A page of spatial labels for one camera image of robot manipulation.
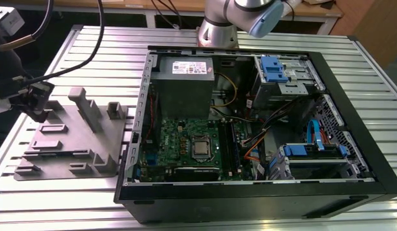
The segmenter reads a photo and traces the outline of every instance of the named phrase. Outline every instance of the green motherboard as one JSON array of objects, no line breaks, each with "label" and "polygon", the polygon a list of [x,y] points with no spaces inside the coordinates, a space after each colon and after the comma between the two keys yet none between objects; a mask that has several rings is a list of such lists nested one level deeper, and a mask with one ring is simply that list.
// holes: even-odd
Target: green motherboard
[{"label": "green motherboard", "polygon": [[[242,121],[226,123],[206,119],[163,119],[159,151],[145,154],[145,181],[162,181],[163,169],[169,171],[173,167],[218,168],[222,173],[220,180],[242,180],[245,176],[238,154],[241,140],[248,136],[246,126]],[[221,128],[232,128],[229,136],[224,135]],[[234,174],[230,172],[234,167],[226,168],[228,161],[228,165],[238,169]]]}]

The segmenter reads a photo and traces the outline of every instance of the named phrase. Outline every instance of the sticker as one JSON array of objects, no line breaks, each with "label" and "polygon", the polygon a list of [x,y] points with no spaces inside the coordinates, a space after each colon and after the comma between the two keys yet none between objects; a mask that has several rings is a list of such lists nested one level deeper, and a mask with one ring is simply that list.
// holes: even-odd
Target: sticker
[{"label": "sticker", "polygon": [[246,107],[248,107],[248,108],[252,108],[252,106],[253,106],[253,101],[252,101],[252,100],[248,100],[248,102],[246,102]]},{"label": "sticker", "polygon": [[260,171],[260,173],[261,173],[262,175],[265,175],[265,168],[264,168],[264,166],[262,166],[261,164],[258,164],[258,166],[257,166],[257,170]]},{"label": "sticker", "polygon": [[174,74],[205,75],[208,74],[206,62],[174,62]]},{"label": "sticker", "polygon": [[133,7],[133,8],[145,8],[143,5],[126,5],[126,7]]},{"label": "sticker", "polygon": [[341,14],[339,14],[339,13],[328,13],[327,16],[328,17],[341,17]]}]

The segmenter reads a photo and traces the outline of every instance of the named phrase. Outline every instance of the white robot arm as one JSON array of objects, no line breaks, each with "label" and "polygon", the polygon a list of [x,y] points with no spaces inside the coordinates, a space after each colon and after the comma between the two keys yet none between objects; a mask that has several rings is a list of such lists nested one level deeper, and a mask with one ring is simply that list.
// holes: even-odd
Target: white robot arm
[{"label": "white robot arm", "polygon": [[[302,0],[286,1],[294,8]],[[261,38],[289,13],[281,0],[208,0],[205,20],[198,33],[204,47],[237,47],[237,28]]]}]

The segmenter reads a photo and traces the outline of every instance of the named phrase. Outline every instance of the motherboard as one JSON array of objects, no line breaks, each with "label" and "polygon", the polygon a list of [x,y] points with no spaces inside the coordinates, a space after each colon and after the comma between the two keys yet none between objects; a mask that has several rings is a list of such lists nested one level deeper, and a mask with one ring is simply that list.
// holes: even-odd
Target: motherboard
[{"label": "motherboard", "polygon": [[146,152],[142,181],[242,180],[241,140],[248,136],[242,121],[163,119],[157,152]]}]

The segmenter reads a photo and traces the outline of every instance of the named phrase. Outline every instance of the black wire bundle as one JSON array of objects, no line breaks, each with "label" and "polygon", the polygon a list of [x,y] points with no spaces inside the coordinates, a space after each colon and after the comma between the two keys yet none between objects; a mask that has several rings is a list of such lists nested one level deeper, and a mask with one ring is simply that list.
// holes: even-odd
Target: black wire bundle
[{"label": "black wire bundle", "polygon": [[244,141],[244,144],[252,143],[254,140],[260,139],[266,134],[268,128],[272,126],[272,124],[274,124],[280,119],[289,115],[289,112],[298,103],[301,103],[304,100],[319,98],[320,95],[321,94],[301,96],[288,102],[280,109],[277,109],[277,111],[273,112],[273,114],[262,124],[261,130],[257,135],[249,140]]},{"label": "black wire bundle", "polygon": [[[173,12],[175,13],[175,15],[179,17],[179,28],[182,29],[182,27],[183,27],[183,25],[182,25],[182,22],[183,22],[183,21],[185,21],[185,23],[189,25],[189,27],[191,27],[190,23],[189,23],[187,20],[182,17],[182,15],[181,15],[178,9],[175,8],[175,5],[173,4],[173,1],[169,0],[170,5],[171,5],[173,8],[171,8],[171,7],[170,7],[162,0],[158,0],[158,2],[162,3],[162,4],[166,6],[166,8],[167,8],[170,11],[173,11]],[[163,13],[162,13],[161,9],[158,8],[158,6],[157,6],[154,0],[151,0],[151,3],[153,3],[153,5],[154,5],[154,8],[157,9],[157,11],[159,12],[162,18],[165,19],[165,21],[171,25],[171,27],[177,28],[177,25],[174,25],[174,24],[171,23],[171,21],[167,19],[167,17],[163,15]]]},{"label": "black wire bundle", "polygon": [[96,53],[99,51],[99,48],[100,48],[100,45],[102,45],[102,40],[103,40],[103,35],[105,35],[105,27],[106,27],[106,21],[105,21],[105,8],[103,8],[103,2],[102,0],[98,0],[98,3],[99,3],[99,15],[100,15],[100,33],[99,33],[99,39],[98,39],[98,42],[96,42],[96,46],[95,46],[95,49],[90,55],[90,57],[87,58],[86,61],[83,61],[83,63],[80,63],[79,65],[71,67],[71,68],[67,68],[59,72],[55,72],[47,76],[42,76],[42,77],[38,77],[38,78],[34,78],[34,79],[28,79],[24,83],[23,83],[23,86],[28,86],[34,83],[39,83],[44,80],[48,80],[54,77],[58,77],[60,75],[64,75],[66,73],[74,71],[74,70],[78,70],[80,69],[82,67],[84,67],[91,61],[92,59],[95,58],[96,56]]}]

